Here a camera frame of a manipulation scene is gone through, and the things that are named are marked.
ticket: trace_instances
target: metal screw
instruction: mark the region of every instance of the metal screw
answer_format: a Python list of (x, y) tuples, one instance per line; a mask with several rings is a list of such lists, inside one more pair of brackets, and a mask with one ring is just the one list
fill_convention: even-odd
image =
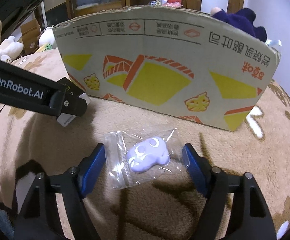
[(76, 167), (71, 167), (71, 168), (69, 168), (68, 171), (69, 171), (69, 173), (74, 174), (74, 173), (77, 172), (77, 168)]
[(218, 167), (216, 167), (216, 166), (214, 166), (214, 167), (212, 167), (212, 172), (214, 172), (214, 173), (220, 173), (221, 172), (221, 169), (218, 168)]
[(43, 178), (44, 178), (44, 173), (43, 173), (43, 172), (40, 172), (40, 173), (38, 173), (38, 174), (36, 175), (36, 177), (37, 177), (38, 179), (43, 179)]
[(246, 172), (246, 173), (245, 173), (245, 177), (246, 177), (247, 179), (252, 179), (252, 178), (253, 178), (253, 174), (251, 174), (250, 172)]

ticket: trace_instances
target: cardboard box with printed design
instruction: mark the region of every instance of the cardboard box with printed design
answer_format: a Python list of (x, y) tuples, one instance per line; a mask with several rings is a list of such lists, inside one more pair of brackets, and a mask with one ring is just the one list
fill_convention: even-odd
[(53, 31), (69, 76), (88, 95), (231, 131), (280, 58), (247, 33), (187, 9), (102, 11)]

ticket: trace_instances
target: brown fleece blanket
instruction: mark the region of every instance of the brown fleece blanket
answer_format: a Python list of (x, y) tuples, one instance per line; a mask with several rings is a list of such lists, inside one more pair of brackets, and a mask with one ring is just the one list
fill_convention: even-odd
[[(57, 49), (20, 58), (13, 64), (55, 81), (67, 76)], [(290, 98), (276, 82), (270, 83), (235, 132), (114, 101), (91, 100), (85, 115), (67, 127), (54, 117), (0, 105), (0, 206), (11, 220), (35, 174), (60, 174), (78, 165), (103, 142), (107, 132), (171, 123), (178, 128), (182, 142), (191, 143), (212, 165), (231, 174), (251, 172), (267, 201), (276, 231), (283, 234), (290, 226)], [(230, 198), (218, 238), (226, 231)], [(205, 201), (186, 172), (113, 190), (104, 166), (84, 203), (102, 240), (185, 240), (195, 230)], [(59, 195), (58, 204), (65, 235), (73, 239)]]

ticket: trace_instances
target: shiny plastic wrapper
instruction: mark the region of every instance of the shiny plastic wrapper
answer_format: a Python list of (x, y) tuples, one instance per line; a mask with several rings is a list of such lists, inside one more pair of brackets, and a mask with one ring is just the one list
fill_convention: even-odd
[(107, 170), (113, 188), (122, 189), (185, 172), (189, 166), (177, 129), (165, 126), (105, 134)]

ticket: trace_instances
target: cartoon cat illustration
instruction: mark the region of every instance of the cartoon cat illustration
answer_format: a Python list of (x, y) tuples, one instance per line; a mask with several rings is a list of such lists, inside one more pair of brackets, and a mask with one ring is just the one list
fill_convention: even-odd
[(90, 89), (100, 90), (100, 81), (95, 76), (95, 73), (85, 77), (84, 82)]
[(201, 93), (185, 101), (187, 109), (193, 112), (206, 111), (207, 107), (209, 106), (209, 103), (210, 101), (207, 96), (207, 92)]

